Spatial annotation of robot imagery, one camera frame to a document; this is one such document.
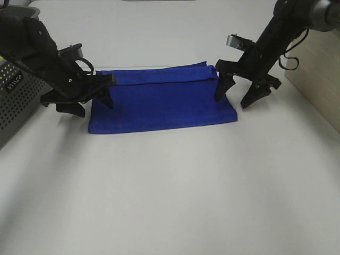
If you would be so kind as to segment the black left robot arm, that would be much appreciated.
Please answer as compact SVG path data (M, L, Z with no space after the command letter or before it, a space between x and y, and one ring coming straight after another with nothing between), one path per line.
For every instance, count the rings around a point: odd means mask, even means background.
M51 86L40 97L43 106L54 104L60 113L84 117L82 105L92 99L113 109L109 88L116 80L111 74L95 74L81 47L58 49L41 21L1 14L1 56Z

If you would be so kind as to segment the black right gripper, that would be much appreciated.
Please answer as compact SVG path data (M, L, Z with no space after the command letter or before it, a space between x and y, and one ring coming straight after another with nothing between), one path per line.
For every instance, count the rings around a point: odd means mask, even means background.
M269 86L278 89L281 85L279 79L268 74L278 58L275 52L261 52L255 43L243 53L237 62L218 60L216 69L219 71L219 78L214 94L215 101L220 101L226 92L235 85L234 75L253 81L241 100L242 108L248 108L257 100L269 96L271 94Z

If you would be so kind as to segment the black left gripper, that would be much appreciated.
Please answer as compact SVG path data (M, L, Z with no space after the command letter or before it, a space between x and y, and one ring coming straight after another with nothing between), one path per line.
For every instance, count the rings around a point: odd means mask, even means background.
M39 74L53 88L40 98L44 106L56 104L59 113L68 113L85 117L85 109L78 103L85 103L93 98L109 109L114 108L114 101L109 86L114 84L113 76L94 75L93 65L84 57L69 61L58 56L58 50L40 50L39 56L45 67Z

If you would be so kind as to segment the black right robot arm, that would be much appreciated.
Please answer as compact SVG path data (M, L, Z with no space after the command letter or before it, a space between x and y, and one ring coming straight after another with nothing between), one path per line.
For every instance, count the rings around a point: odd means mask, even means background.
M256 42L236 34L227 37L226 44L243 51L237 62L218 60L219 73L215 101L220 101L235 85L234 77L252 82L241 100L247 108L278 89L281 81L269 75L280 57L292 49L291 42L310 30L328 32L339 29L339 1L277 1L273 17Z

